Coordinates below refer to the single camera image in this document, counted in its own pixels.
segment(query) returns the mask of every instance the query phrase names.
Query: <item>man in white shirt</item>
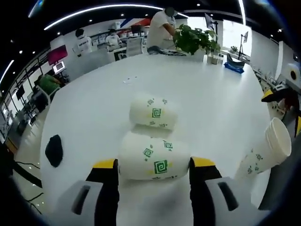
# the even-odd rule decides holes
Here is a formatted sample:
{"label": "man in white shirt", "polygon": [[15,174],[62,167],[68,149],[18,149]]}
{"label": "man in white shirt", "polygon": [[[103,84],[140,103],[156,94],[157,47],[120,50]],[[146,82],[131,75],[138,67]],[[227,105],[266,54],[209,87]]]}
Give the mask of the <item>man in white shirt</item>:
{"label": "man in white shirt", "polygon": [[77,29],[75,32],[77,42],[74,47],[74,52],[80,57],[83,54],[92,52],[92,41],[90,37],[84,35],[84,29]]}
{"label": "man in white shirt", "polygon": [[160,48],[169,48],[173,46],[170,40],[175,33],[175,10],[172,7],[167,7],[154,15],[150,22],[150,30],[147,36],[147,48],[158,46]]}
{"label": "man in white shirt", "polygon": [[116,34],[115,29],[110,29],[110,34],[105,38],[105,42],[108,45],[109,51],[113,51],[114,49],[120,48],[121,40]]}

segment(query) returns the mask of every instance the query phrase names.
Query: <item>white t-shirt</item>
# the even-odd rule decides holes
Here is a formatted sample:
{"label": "white t-shirt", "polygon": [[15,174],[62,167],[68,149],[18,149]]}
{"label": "white t-shirt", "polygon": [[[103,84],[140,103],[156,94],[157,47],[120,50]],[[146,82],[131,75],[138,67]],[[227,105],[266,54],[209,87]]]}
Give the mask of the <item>white t-shirt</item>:
{"label": "white t-shirt", "polygon": [[120,42],[118,35],[109,35],[105,38],[105,42],[109,43],[110,45],[118,45]]}
{"label": "white t-shirt", "polygon": [[169,17],[164,11],[160,11],[154,15],[150,22],[150,31],[147,36],[147,48],[151,46],[159,46],[163,48],[163,40],[170,39],[170,34],[163,27],[164,24],[170,24],[175,21],[174,18]]}
{"label": "white t-shirt", "polygon": [[86,54],[92,52],[92,41],[90,37],[85,35],[79,36],[75,44],[75,52],[77,54]]}

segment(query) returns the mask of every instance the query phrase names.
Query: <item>office chair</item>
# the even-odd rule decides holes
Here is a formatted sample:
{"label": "office chair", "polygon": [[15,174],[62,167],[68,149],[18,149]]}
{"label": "office chair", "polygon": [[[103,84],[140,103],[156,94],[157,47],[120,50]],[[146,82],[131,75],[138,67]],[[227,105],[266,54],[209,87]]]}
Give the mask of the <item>office chair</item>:
{"label": "office chair", "polygon": [[118,58],[119,60],[126,58],[126,57],[133,57],[138,54],[142,54],[142,42],[143,38],[129,38],[127,40],[127,53],[119,53]]}
{"label": "office chair", "polygon": [[57,87],[52,93],[50,93],[50,95],[48,95],[40,86],[37,86],[37,88],[46,96],[48,105],[51,104],[51,97],[54,96],[54,94],[60,89],[60,87]]}

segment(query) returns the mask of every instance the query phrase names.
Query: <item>monitor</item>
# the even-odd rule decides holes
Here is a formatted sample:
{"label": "monitor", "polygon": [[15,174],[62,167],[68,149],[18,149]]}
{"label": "monitor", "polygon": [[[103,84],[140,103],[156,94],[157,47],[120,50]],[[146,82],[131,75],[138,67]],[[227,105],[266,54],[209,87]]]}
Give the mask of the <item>monitor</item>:
{"label": "monitor", "polygon": [[23,96],[24,93],[25,93],[25,90],[24,90],[24,87],[22,85],[22,86],[20,86],[20,88],[16,92],[17,100],[19,100]]}
{"label": "monitor", "polygon": [[47,53],[48,63],[49,65],[53,65],[64,57],[68,56],[66,46],[60,46],[49,53]]}
{"label": "monitor", "polygon": [[53,71],[55,72],[55,74],[59,74],[61,71],[65,70],[65,64],[63,61],[59,62],[58,64],[54,65],[53,67]]}
{"label": "monitor", "polygon": [[244,35],[244,43],[246,43],[248,41],[248,34],[249,34],[249,32],[246,32]]}
{"label": "monitor", "polygon": [[141,25],[132,25],[131,26],[132,33],[140,33],[142,31]]}
{"label": "monitor", "polygon": [[214,31],[214,26],[213,26],[214,22],[212,17],[210,17],[207,13],[205,13],[205,20],[206,20],[207,28]]}

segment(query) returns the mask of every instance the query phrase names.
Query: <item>white paper cup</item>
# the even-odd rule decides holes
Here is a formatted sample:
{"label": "white paper cup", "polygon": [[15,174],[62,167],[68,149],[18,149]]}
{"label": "white paper cup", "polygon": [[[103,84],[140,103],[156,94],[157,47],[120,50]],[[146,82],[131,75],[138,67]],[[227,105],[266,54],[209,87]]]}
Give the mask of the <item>white paper cup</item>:
{"label": "white paper cup", "polygon": [[268,141],[274,151],[275,159],[281,164],[292,152],[292,142],[285,124],[278,119],[273,118],[270,126],[266,130]]}
{"label": "white paper cup", "polygon": [[129,118],[135,124],[173,130],[177,112],[178,106],[167,99],[140,94],[131,103]]}
{"label": "white paper cup", "polygon": [[235,179],[254,177],[282,163],[291,154],[289,133],[281,120],[274,118],[254,148],[241,161]]}
{"label": "white paper cup", "polygon": [[118,154],[119,173],[135,180],[179,178],[187,174],[187,145],[128,132]]}

